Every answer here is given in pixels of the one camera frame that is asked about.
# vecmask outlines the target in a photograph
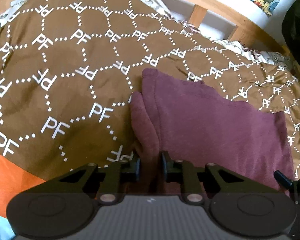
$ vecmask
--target ribbed gray surface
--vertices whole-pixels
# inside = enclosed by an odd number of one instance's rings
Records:
[[[82,231],[62,240],[247,240],[218,228],[199,206],[177,196],[126,196],[102,207]],[[279,236],[271,240],[289,240]],[[28,240],[17,236],[14,240]]]

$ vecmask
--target white wall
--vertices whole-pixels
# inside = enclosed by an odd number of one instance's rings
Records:
[[[193,4],[181,0],[162,0],[178,19],[188,19]],[[295,0],[281,0],[271,17],[268,17],[257,5],[249,0],[218,0],[235,9],[269,33],[279,44],[285,44],[281,33],[283,18]],[[235,25],[226,19],[208,11],[199,29],[216,39],[226,39]]]

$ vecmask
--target bed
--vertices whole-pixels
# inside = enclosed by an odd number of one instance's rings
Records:
[[[0,0],[0,14],[11,1]],[[140,0],[28,0],[0,26],[1,216],[22,190],[85,163],[133,157],[130,94],[145,67],[284,111],[300,178],[300,82],[289,52],[226,5],[187,1],[191,17],[178,22]],[[197,30],[207,10],[236,25],[227,40]],[[255,40],[274,53],[249,48]]]

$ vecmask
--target purple garment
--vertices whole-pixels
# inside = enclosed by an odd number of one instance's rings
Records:
[[[275,170],[293,177],[283,112],[257,111],[247,102],[222,98],[204,83],[181,81],[156,69],[143,70],[142,77],[142,94],[134,92],[130,103],[141,144],[140,192],[158,173],[161,150],[197,167],[217,163],[275,189],[280,189]]]

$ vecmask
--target wooden bed frame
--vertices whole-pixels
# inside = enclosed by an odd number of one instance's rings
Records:
[[[14,0],[0,0],[0,14],[10,7],[11,1]],[[239,41],[246,47],[251,47],[253,43],[258,40],[264,43],[271,51],[280,52],[282,54],[289,53],[258,25],[225,4],[216,0],[186,1],[195,4],[189,22],[196,27],[200,25],[205,14],[210,10],[236,25],[231,35],[228,37],[228,40]]]

